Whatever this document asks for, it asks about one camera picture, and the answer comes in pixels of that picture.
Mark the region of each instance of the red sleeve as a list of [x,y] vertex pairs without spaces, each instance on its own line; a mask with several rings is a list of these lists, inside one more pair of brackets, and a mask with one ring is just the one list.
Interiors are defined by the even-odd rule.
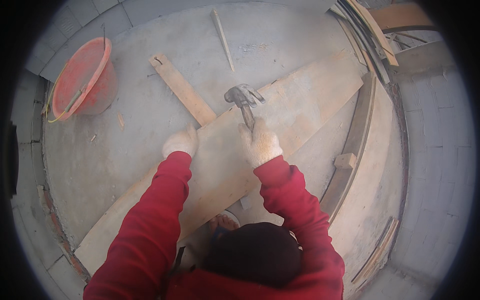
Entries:
[[107,259],[93,275],[84,299],[154,299],[173,264],[180,236],[179,213],[188,196],[192,158],[173,152],[152,184],[125,216]]
[[285,219],[283,226],[293,231],[303,248],[302,274],[315,278],[320,299],[340,299],[345,265],[328,236],[328,215],[320,210],[318,198],[305,189],[305,178],[283,156],[276,157],[254,171],[262,182],[260,195],[270,212]]

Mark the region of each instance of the hammer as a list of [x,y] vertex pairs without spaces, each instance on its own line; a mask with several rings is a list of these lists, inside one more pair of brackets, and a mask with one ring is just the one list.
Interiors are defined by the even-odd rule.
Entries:
[[235,104],[240,108],[243,120],[247,125],[248,129],[253,132],[253,127],[255,126],[255,119],[253,118],[251,107],[257,107],[255,99],[260,101],[260,103],[265,103],[265,99],[260,95],[254,88],[248,84],[239,84],[229,89],[224,95],[225,101],[228,103],[235,102]]

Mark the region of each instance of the red sweatshirt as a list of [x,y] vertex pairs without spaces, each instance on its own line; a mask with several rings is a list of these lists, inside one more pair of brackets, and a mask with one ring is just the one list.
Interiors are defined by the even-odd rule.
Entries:
[[260,194],[270,213],[282,216],[303,247],[301,274],[285,288],[275,289],[196,269],[165,275],[176,255],[179,213],[188,196],[192,158],[174,152],[158,166],[152,185],[128,212],[104,264],[90,280],[84,299],[341,299],[345,265],[328,236],[328,215],[305,189],[296,166],[282,156],[256,168]]

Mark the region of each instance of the bare foot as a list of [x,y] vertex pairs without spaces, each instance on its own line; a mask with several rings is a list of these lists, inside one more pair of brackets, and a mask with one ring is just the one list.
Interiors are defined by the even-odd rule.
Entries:
[[210,226],[210,232],[213,234],[215,232],[215,229],[218,227],[218,226],[221,226],[223,228],[226,228],[228,230],[234,230],[234,229],[237,229],[239,227],[239,225],[237,223],[235,223],[234,220],[232,220],[232,218],[229,218],[227,215],[216,215],[215,217],[213,217],[213,219],[210,220],[210,222],[208,222],[208,225]]

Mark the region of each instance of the wooden plank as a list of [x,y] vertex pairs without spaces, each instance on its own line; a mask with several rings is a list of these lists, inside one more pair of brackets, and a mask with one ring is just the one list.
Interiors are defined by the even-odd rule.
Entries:
[[392,4],[370,14],[383,33],[407,30],[438,30],[423,9],[416,3]]
[[223,50],[225,51],[225,54],[227,56],[227,60],[228,60],[228,63],[230,64],[230,68],[232,69],[233,72],[235,72],[232,56],[230,55],[230,50],[228,49],[227,39],[225,38],[225,33],[223,32],[222,23],[220,22],[220,17],[218,16],[218,13],[216,12],[215,8],[212,9],[210,16],[212,17],[213,24],[215,24],[216,31],[218,33],[218,36],[220,37],[220,42],[222,42]]
[[[254,108],[253,113],[265,117],[267,125],[277,133],[285,158],[310,139],[361,87],[363,82],[352,61],[355,59],[343,50],[259,90],[266,103]],[[199,149],[190,167],[190,195],[179,216],[180,239],[259,184],[243,158],[238,134],[241,122],[241,111],[234,106],[197,131]],[[91,275],[105,261],[123,218],[148,188],[155,170],[156,166],[112,205],[75,251]]]
[[335,250],[340,256],[348,257],[346,278],[349,280],[368,260],[371,252],[366,249],[374,249],[378,241],[378,235],[372,234],[378,229],[371,225],[371,215],[378,212],[376,195],[387,162],[394,111],[392,100],[378,80],[375,87],[371,124],[362,159],[357,164],[357,174],[343,205],[328,229]]
[[340,16],[344,19],[347,19],[347,17],[343,14],[343,12],[337,7],[336,3],[334,5],[332,5],[332,7],[330,7],[330,10],[332,12],[336,13],[338,16]]
[[386,40],[382,30],[380,29],[372,15],[368,12],[366,8],[361,6],[355,0],[346,1],[359,14],[360,18],[362,18],[362,20],[365,22],[371,32],[375,35],[375,38],[385,51],[385,55],[387,56],[389,64],[391,64],[392,66],[398,66],[398,62],[395,59],[395,54],[393,53],[392,47],[390,47],[390,44],[388,44],[388,41]]
[[157,73],[162,77],[172,92],[183,103],[187,110],[201,126],[205,126],[216,118],[216,114],[193,89],[180,72],[162,53],[149,59]]
[[357,273],[357,275],[352,279],[353,284],[357,284],[364,279],[368,278],[374,271],[375,266],[378,264],[379,260],[382,257],[382,254],[385,251],[385,248],[392,241],[396,228],[398,227],[398,219],[390,217],[389,221],[386,224],[384,235],[381,237],[379,244],[375,247],[369,259],[365,262],[363,267]]
[[356,14],[354,12],[348,11],[343,3],[339,2],[338,4],[339,4],[338,8],[347,17],[349,21],[349,25],[353,27],[353,31],[352,31],[353,36],[356,39],[357,43],[360,45],[360,48],[362,48],[363,57],[367,62],[367,66],[369,67],[369,70],[371,72],[375,70],[375,72],[378,74],[379,78],[381,79],[382,83],[384,84],[389,83],[390,78],[388,77],[388,73],[384,67],[384,64],[382,63],[382,60],[380,59],[380,57],[377,54],[377,51],[375,50],[375,46],[374,46],[374,43],[372,42],[371,37],[367,36],[365,32],[360,28],[360,25],[358,24],[356,19],[353,17],[353,15],[356,15]]
[[357,173],[357,166],[361,162],[370,127],[377,79],[373,72],[365,74],[362,79],[363,86],[359,91],[357,107],[342,152],[343,154],[352,153],[356,156],[357,163],[351,169],[336,169],[324,196],[320,200],[320,208],[330,216],[330,223],[342,206]]
[[352,45],[353,51],[355,52],[355,56],[357,57],[357,59],[362,65],[367,67],[367,62],[365,61],[363,53],[360,50],[360,46],[358,45],[356,39],[353,37],[353,34],[350,31],[350,29],[347,27],[347,24],[343,19],[337,18],[337,20],[340,23],[340,26],[342,27],[343,31],[345,32],[345,35],[347,36],[350,44]]

